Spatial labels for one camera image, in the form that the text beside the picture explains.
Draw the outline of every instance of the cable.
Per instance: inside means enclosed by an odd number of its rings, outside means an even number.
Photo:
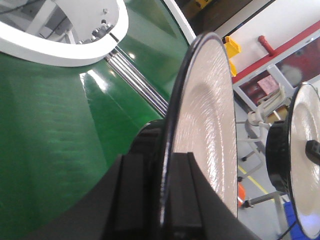
[[[296,225],[297,221],[294,221],[292,225],[277,239],[277,240],[282,240],[285,235],[287,235],[288,232]]]
[[[6,10],[6,11],[1,11],[1,12],[0,12],[0,15],[12,13],[12,12],[17,11],[17,10],[19,10],[19,9],[25,7],[25,6],[28,6],[28,5],[30,5],[30,4],[34,4],[34,3],[40,2],[40,1],[43,1],[43,0],[30,1],[30,2],[27,2],[26,4],[21,5],[21,6],[17,6],[17,7],[15,7],[15,8],[12,8],[12,9],[9,9],[9,10]]]
[[[57,28],[64,22],[64,20],[67,19],[67,16],[65,16],[56,26],[55,28],[52,30],[52,32],[45,38],[48,39],[51,37],[52,34],[54,34],[55,30],[57,30]]]

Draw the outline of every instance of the white circular frame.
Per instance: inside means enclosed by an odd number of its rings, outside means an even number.
[[[119,18],[110,31],[119,41],[127,34],[129,18],[123,0],[116,0]],[[88,44],[68,44],[43,39],[0,21],[0,51],[24,60],[60,67],[79,67],[98,62],[118,42],[109,34]]]

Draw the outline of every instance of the white plastic part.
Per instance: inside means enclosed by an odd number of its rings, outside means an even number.
[[[237,147],[233,90],[223,44],[210,39],[191,60],[173,152],[193,152],[203,175],[237,215]]]
[[[309,84],[296,96],[289,137],[291,197],[303,232],[315,239],[320,235],[320,166],[308,159],[305,149],[309,140],[320,142],[320,99]]]
[[[123,0],[116,0],[116,3],[119,18],[111,33],[120,41],[128,31],[129,19]],[[117,44],[110,33],[88,44],[54,42],[0,22],[0,51],[40,64],[61,67],[90,65],[104,58]]]
[[[280,104],[286,99],[285,88],[279,86],[279,89],[274,93],[262,98],[261,104],[258,105],[255,111],[248,113],[249,123],[253,126],[259,126],[259,123],[264,123],[266,117],[271,114]]]

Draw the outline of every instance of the orange object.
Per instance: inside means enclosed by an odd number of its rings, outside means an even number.
[[[242,204],[246,200],[246,190],[244,186],[238,182],[238,208],[242,206]]]

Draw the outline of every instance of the metal stand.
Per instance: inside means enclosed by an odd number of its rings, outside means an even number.
[[[275,204],[275,209],[278,215],[278,221],[279,221],[279,226],[280,226],[280,233],[279,233],[279,237],[288,229],[288,222],[287,222],[287,218],[286,218],[286,214],[285,214],[285,209],[284,209],[284,205],[281,201],[281,196],[285,195],[286,193],[281,192],[281,191],[275,191],[263,196],[259,196],[253,199],[249,199],[244,201],[242,207],[243,208],[253,208],[254,205],[256,204],[260,204],[263,203],[265,201],[274,200],[274,204]],[[285,235],[283,237],[283,240],[291,240],[291,236],[288,233],[287,235]]]

